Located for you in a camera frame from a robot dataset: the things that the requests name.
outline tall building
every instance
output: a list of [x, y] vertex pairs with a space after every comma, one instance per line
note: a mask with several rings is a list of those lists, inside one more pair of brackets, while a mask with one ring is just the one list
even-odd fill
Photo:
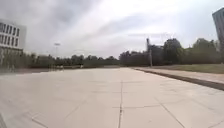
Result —
[[0, 19], [0, 65], [5, 54], [21, 54], [25, 46], [26, 28]]
[[222, 61], [224, 62], [224, 8], [216, 11], [212, 14], [212, 16], [215, 22], [216, 32], [220, 42]]

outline street lamp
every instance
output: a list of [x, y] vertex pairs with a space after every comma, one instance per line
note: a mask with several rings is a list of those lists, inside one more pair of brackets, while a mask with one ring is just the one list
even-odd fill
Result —
[[60, 43], [54, 43], [54, 46], [56, 48], [56, 53], [55, 53], [55, 57], [57, 58], [58, 57], [58, 47], [60, 46], [61, 44]]
[[146, 38], [146, 47], [147, 47], [148, 60], [150, 62], [150, 67], [152, 67], [152, 49], [151, 49], [149, 38]]

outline overcast sky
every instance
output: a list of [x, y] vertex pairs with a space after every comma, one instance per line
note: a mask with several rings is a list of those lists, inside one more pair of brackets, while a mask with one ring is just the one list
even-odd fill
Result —
[[145, 38], [163, 45], [177, 38], [216, 40], [212, 13], [223, 0], [1, 0], [0, 18], [27, 27], [25, 51], [58, 55], [119, 56], [142, 51]]

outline grass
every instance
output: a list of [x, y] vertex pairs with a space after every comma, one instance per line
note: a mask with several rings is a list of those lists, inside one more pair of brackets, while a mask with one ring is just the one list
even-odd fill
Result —
[[153, 68], [224, 74], [224, 64], [193, 64], [193, 65], [154, 66]]

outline pavement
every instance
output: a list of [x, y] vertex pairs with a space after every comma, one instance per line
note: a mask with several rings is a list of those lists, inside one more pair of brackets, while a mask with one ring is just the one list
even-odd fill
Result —
[[0, 77], [7, 128], [223, 128], [223, 99], [221, 90], [128, 68]]
[[224, 74], [200, 73], [189, 71], [153, 69], [148, 67], [137, 67], [136, 70], [162, 75], [178, 80], [183, 80], [195, 84], [200, 84], [224, 91]]

